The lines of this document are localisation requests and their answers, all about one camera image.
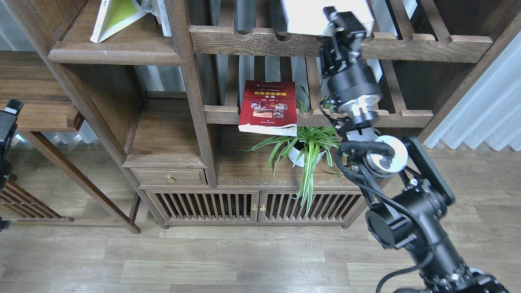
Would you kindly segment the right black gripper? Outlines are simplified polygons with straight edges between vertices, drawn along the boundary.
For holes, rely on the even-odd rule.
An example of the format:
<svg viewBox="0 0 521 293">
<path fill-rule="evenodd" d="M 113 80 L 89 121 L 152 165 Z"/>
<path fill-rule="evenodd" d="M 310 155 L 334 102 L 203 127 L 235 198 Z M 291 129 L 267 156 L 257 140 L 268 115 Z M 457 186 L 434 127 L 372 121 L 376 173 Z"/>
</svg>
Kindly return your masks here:
<svg viewBox="0 0 521 293">
<path fill-rule="evenodd" d="M 339 114 L 375 114 L 381 99 L 372 69 L 361 59 L 360 47 L 367 30 L 351 12 L 327 6 L 325 36 L 319 37 L 322 77 L 327 80 L 330 98 L 320 102 Z"/>
</svg>

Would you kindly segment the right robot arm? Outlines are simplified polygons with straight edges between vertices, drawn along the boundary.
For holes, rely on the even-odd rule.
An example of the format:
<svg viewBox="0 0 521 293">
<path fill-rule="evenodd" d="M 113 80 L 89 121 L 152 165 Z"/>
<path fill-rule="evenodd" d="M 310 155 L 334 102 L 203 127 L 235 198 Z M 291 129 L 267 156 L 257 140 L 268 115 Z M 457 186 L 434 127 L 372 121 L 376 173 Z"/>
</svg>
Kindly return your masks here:
<svg viewBox="0 0 521 293">
<path fill-rule="evenodd" d="M 336 165 L 361 188 L 369 231 L 385 249 L 406 249 L 415 263 L 383 277 L 376 292 L 390 278 L 418 271 L 422 293 L 506 293 L 493 275 L 465 263 L 441 226 L 455 197 L 417 137 L 374 134 L 381 91 L 360 57 L 365 27 L 350 11 L 328 6 L 323 12 L 328 29 L 320 59 L 331 98 L 321 104 L 343 115 L 327 115 L 342 139 Z"/>
</svg>

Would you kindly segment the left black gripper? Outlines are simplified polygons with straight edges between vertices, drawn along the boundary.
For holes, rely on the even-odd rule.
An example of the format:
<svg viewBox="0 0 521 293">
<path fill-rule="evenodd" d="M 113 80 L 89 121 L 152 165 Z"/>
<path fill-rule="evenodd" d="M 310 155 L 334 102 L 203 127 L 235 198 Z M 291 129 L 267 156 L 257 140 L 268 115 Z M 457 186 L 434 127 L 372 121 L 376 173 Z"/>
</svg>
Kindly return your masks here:
<svg viewBox="0 0 521 293">
<path fill-rule="evenodd" d="M 3 191 L 12 173 L 13 166 L 5 159 L 5 155 L 11 147 L 18 115 L 23 106 L 23 102 L 10 99 L 6 107 L 0 111 L 0 191 Z"/>
</svg>

